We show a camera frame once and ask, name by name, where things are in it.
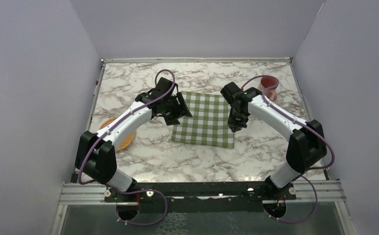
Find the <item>marble countertop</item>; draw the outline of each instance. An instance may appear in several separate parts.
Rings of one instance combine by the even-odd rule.
[[[231,81],[241,86],[253,76],[273,75],[280,80],[275,103],[306,117],[289,63],[121,63],[106,65],[90,131],[120,116],[138,94],[154,87],[161,69],[174,72],[180,91],[208,94],[220,94]],[[258,83],[257,79],[249,85]],[[260,181],[285,161],[288,146],[278,132],[255,117],[247,129],[235,133],[234,149],[173,142],[171,134],[172,126],[166,126],[162,118],[142,125],[131,145],[117,151],[117,167],[139,182]],[[307,176],[325,179],[322,170]]]

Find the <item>green checkered cloth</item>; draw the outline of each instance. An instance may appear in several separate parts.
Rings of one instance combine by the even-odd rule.
[[[222,95],[182,92],[193,117],[183,117],[172,131],[172,141],[234,148],[229,129],[230,106]]]

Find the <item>gray wall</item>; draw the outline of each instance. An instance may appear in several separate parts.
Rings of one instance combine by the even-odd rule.
[[[379,234],[379,0],[327,0],[293,61],[360,235]]]
[[[100,57],[294,56],[324,0],[71,0]]]
[[[0,0],[0,234],[49,234],[98,73],[68,0]]]

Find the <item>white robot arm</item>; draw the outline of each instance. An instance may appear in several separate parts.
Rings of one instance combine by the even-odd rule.
[[[172,81],[160,78],[154,89],[138,95],[130,108],[113,123],[96,133],[84,132],[78,145],[76,167],[83,168],[84,173],[101,184],[127,191],[134,179],[117,169],[115,150],[133,131],[154,117],[163,117],[166,125],[179,124],[178,119],[183,116],[192,117],[182,94],[172,95],[172,86],[177,87]]]
[[[228,126],[233,132],[247,128],[248,116],[253,115],[269,124],[289,142],[286,161],[266,178],[265,190],[269,194],[283,190],[327,154],[326,144],[296,123],[306,123],[309,128],[323,136],[322,125],[318,121],[306,122],[274,103],[268,104],[264,101],[262,92],[256,88],[243,91],[231,82],[224,86],[221,94],[231,105]]]

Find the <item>purple cable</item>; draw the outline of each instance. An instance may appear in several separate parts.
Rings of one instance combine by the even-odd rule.
[[[274,220],[276,220],[278,222],[285,223],[285,224],[299,224],[299,223],[303,223],[303,222],[308,221],[309,219],[311,219],[314,216],[314,214],[316,213],[317,208],[319,207],[319,204],[317,203],[317,192],[316,192],[316,189],[314,188],[314,185],[310,182],[310,180],[308,180],[308,178],[304,177],[303,175],[300,175],[300,177],[302,177],[307,182],[309,182],[310,186],[313,188],[314,199],[316,201],[316,204],[314,205],[313,211],[306,218],[304,218],[304,219],[297,220],[297,221],[291,221],[291,220],[283,220],[283,219],[280,219],[280,218],[276,218],[276,217],[270,215],[266,210],[264,210],[268,214],[269,218],[274,219]]]
[[[123,220],[122,218],[120,218],[119,211],[116,208],[116,216],[117,216],[118,220],[124,222],[125,225],[132,224],[132,225],[138,225],[138,226],[151,226],[151,225],[157,224],[160,221],[162,221],[166,217],[166,214],[168,213],[168,200],[166,199],[165,195],[163,195],[163,193],[160,192],[160,191],[158,191],[158,190],[155,190],[155,189],[143,189],[143,190],[138,190],[138,191],[133,191],[133,192],[121,192],[118,189],[116,189],[116,191],[118,191],[119,193],[124,194],[124,195],[130,195],[130,194],[136,194],[136,193],[141,193],[141,192],[153,191],[153,192],[159,193],[162,196],[163,200],[165,201],[165,211],[163,212],[162,216],[158,220],[156,220],[154,222],[151,222],[151,223],[137,223],[137,222],[128,222],[127,220]]]
[[[246,83],[244,83],[244,85],[241,87],[241,89],[244,89],[244,87],[249,83],[251,82],[252,80],[254,79],[257,79],[257,78],[260,78],[260,77],[264,77],[265,75],[259,75],[259,76],[255,76],[251,79],[249,79]],[[266,93],[270,90],[273,90],[273,89],[276,89],[279,85],[279,80],[277,79],[277,83],[274,85],[274,86],[271,86],[271,87],[267,87],[264,89],[263,94],[263,100],[264,102],[269,106],[271,107],[272,109],[274,109],[276,112],[278,112],[279,114],[281,114],[282,116],[284,116],[285,118],[287,118],[288,120],[290,121],[293,121],[294,122],[294,118],[290,117],[289,115],[285,114],[284,112],[282,112],[280,109],[278,109],[277,107],[275,107],[272,103],[270,103],[267,98],[266,98]],[[326,146],[329,148],[329,151],[331,152],[331,155],[332,155],[332,159],[331,159],[331,162],[329,164],[327,164],[326,166],[320,166],[320,167],[310,167],[309,170],[317,170],[317,169],[326,169],[330,166],[333,165],[334,163],[334,160],[335,160],[335,154],[334,154],[334,151],[333,151],[333,148],[332,146],[327,142],[327,140],[325,138],[323,138],[323,136],[321,136],[319,133],[317,133],[316,131],[314,131],[313,129],[311,129],[310,127],[308,127],[305,123],[301,123],[299,121],[296,121],[297,124],[299,124],[300,126],[306,128],[308,131],[310,131],[312,134],[314,134],[315,136],[317,136],[319,139],[321,139],[325,144]],[[274,220],[277,220],[279,222],[282,222],[282,223],[286,223],[286,224],[297,224],[297,223],[302,223],[302,222],[305,222],[309,219],[311,219],[314,214],[316,213],[316,210],[317,210],[317,207],[318,207],[318,203],[317,203],[317,192],[316,192],[316,189],[314,188],[314,185],[310,182],[310,180],[308,180],[306,177],[303,176],[303,174],[300,174],[299,176],[297,176],[296,178],[294,178],[292,180],[295,181],[297,180],[298,178],[302,177],[303,179],[305,179],[307,182],[309,182],[309,184],[311,185],[311,187],[313,188],[313,191],[314,191],[314,197],[315,197],[315,200],[316,200],[316,205],[314,206],[313,208],[313,211],[304,219],[302,220],[298,220],[298,221],[289,221],[289,220],[283,220],[283,219],[278,219],[278,218],[275,218],[273,216],[271,216],[266,210],[266,213],[269,215],[270,218],[274,219]]]

